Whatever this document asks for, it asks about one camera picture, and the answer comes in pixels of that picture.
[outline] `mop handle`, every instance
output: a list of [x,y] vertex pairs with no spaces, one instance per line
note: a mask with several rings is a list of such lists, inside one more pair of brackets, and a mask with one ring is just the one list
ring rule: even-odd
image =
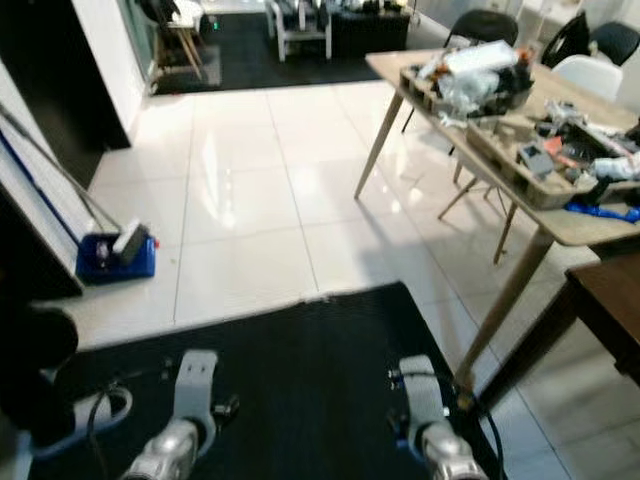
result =
[[51,200],[49,200],[49,197],[47,197],[47,195],[44,193],[42,188],[40,188],[40,185],[38,185],[38,183],[36,182],[36,179],[33,177],[31,172],[27,168],[27,166],[22,162],[22,160],[18,156],[18,153],[14,150],[14,148],[11,146],[11,144],[7,140],[7,137],[4,136],[4,133],[2,132],[2,130],[0,130],[0,143],[4,145],[7,152],[9,152],[9,155],[11,155],[13,160],[18,165],[18,168],[27,177],[27,180],[29,180],[29,183],[33,185],[33,188],[35,188],[36,192],[38,193],[42,201],[47,205],[47,207],[49,208],[51,213],[53,213],[53,216],[56,217],[56,220],[58,220],[60,225],[62,225],[62,228],[64,228],[64,230],[69,234],[69,236],[73,240],[73,243],[75,243],[78,246],[78,248],[80,248],[80,240],[78,240],[78,237],[76,237],[76,234],[73,233],[73,230],[71,230],[71,227],[67,225],[67,222],[64,220],[64,218],[62,218],[62,215],[53,205]]
[[25,139],[27,139],[27,141],[33,145],[33,147],[38,150],[38,152],[53,166],[53,168],[55,168],[69,183],[71,183],[71,185],[73,186],[73,189],[76,191],[76,193],[78,195],[80,195],[82,198],[84,198],[87,202],[89,202],[91,205],[93,205],[95,207],[96,210],[98,210],[98,212],[100,212],[100,214],[109,221],[109,223],[111,223],[114,227],[116,227],[116,230],[118,230],[118,233],[121,233],[124,228],[111,216],[107,213],[107,211],[102,208],[102,206],[96,202],[93,198],[91,198],[91,196],[89,195],[89,193],[87,193],[87,191],[82,187],[82,185],[80,185],[75,178],[73,178],[69,172],[67,172],[64,168],[62,168],[57,161],[55,161],[51,155],[49,155],[49,153],[47,153],[39,144],[38,142],[36,142],[33,137],[29,134],[29,132],[27,131],[26,128],[24,128],[22,126],[22,124],[18,121],[18,119],[16,119],[11,112],[9,112],[5,106],[2,104],[2,102],[0,102],[0,115],[2,115],[4,117],[4,119],[15,129],[16,132],[18,132],[21,136],[23,136]]

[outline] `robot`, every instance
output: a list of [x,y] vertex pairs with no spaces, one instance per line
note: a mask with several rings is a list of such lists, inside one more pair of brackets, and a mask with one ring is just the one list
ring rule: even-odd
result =
[[[188,351],[176,380],[174,412],[169,424],[150,440],[121,477],[122,480],[186,480],[196,461],[216,438],[216,417],[231,418],[237,399],[211,408],[213,372],[218,361],[212,351]],[[429,377],[429,358],[400,361],[389,372],[394,387],[404,387],[410,414],[402,434],[410,451],[426,461],[433,480],[489,480],[473,458],[469,444],[458,437],[444,416],[438,381]]]
[[186,480],[198,458],[216,438],[216,419],[229,420],[240,406],[237,397],[212,407],[211,390],[218,356],[210,350],[189,350],[176,379],[173,416],[169,424],[133,461],[122,480]]
[[440,386],[425,355],[400,360],[390,370],[392,389],[404,388],[409,400],[408,418],[391,414],[389,421],[399,440],[426,462],[433,480],[489,480],[474,460],[471,446],[455,434],[444,415]]

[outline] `mop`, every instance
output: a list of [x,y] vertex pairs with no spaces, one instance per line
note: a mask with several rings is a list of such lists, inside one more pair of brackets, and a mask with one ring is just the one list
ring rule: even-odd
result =
[[[38,185],[35,177],[24,164],[16,150],[9,143],[0,129],[0,144],[9,153],[18,168],[44,201],[62,228],[78,246],[76,259],[76,276],[87,284],[103,284],[141,277],[152,277],[155,274],[156,241],[149,234],[147,227],[139,220],[132,220],[126,227],[120,225],[109,213],[96,202],[89,193],[47,153],[29,134],[20,122],[0,102],[0,116],[22,137],[24,137],[47,162],[58,171],[72,186],[84,203],[87,211],[100,226],[101,233],[91,233],[79,239],[57,210],[53,202]],[[116,229],[116,233],[104,231],[95,209]]]

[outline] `black cable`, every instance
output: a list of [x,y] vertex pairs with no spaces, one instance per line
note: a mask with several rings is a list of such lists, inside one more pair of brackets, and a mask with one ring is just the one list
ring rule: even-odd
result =
[[109,468],[107,465],[107,460],[102,453],[102,448],[100,447],[100,443],[96,437],[95,433],[95,421],[96,415],[98,414],[98,408],[100,408],[100,403],[104,400],[105,397],[108,397],[110,393],[117,390],[122,380],[131,380],[134,378],[144,377],[147,375],[160,373],[163,376],[168,374],[172,369],[176,367],[175,362],[172,358],[167,357],[164,359],[164,365],[162,368],[150,368],[146,370],[138,370],[135,372],[131,372],[124,376],[119,376],[118,380],[111,382],[106,388],[103,388],[100,393],[98,393],[98,397],[91,407],[91,412],[89,413],[89,420],[87,423],[87,440],[89,441],[89,445],[91,446],[91,450],[93,451],[93,455],[96,457],[96,460],[100,466],[100,473],[102,475],[102,480],[109,480]]
[[465,395],[469,395],[469,397],[471,397],[473,402],[478,406],[478,408],[482,411],[482,413],[485,415],[485,417],[487,417],[487,421],[489,422],[489,427],[491,427],[491,432],[493,433],[493,438],[496,441],[496,450],[498,451],[498,467],[499,467],[498,480],[503,480],[503,478],[504,478],[504,451],[502,449],[502,438],[500,437],[500,432],[498,432],[498,427],[496,426],[496,423],[493,421],[493,417],[491,416],[491,412],[489,411],[489,409],[484,404],[482,404],[482,402],[480,402],[480,400],[475,396],[475,394],[471,390],[468,390],[467,388],[464,388],[461,385],[458,385],[457,383],[455,383],[452,378],[449,378],[446,375],[442,375],[442,374],[439,374],[439,373],[416,371],[416,372],[407,372],[407,373],[398,372],[398,374],[402,378],[404,378],[404,377],[429,377],[429,378],[435,378],[436,380],[442,380],[443,382],[446,382],[446,383],[449,384],[449,386],[454,391],[454,393],[456,391],[459,391],[459,392],[461,392],[461,393],[463,393]]
[[98,413],[98,408],[100,407],[100,403],[102,403],[102,400],[104,400],[105,397],[108,397],[108,395],[112,391],[114,391],[115,388],[116,388],[116,384],[111,384],[110,386],[108,386],[98,394],[98,398],[96,398],[96,401],[93,403],[93,406],[91,407],[91,412],[89,413],[89,421],[87,424],[87,440],[89,441],[89,444],[91,445],[91,450],[93,451],[93,455],[96,457],[96,460],[98,461],[98,465],[100,466],[100,473],[102,475],[102,480],[109,480],[109,468],[107,466],[107,460],[104,457],[104,454],[102,453],[102,448],[100,447],[100,443],[98,442],[98,439],[96,437],[95,421],[96,421],[96,415]]

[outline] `black cabinet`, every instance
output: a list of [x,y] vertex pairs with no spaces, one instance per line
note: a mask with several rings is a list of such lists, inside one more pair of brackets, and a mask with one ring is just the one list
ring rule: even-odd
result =
[[336,12],[331,16],[333,55],[362,57],[369,52],[404,50],[409,18],[392,12]]

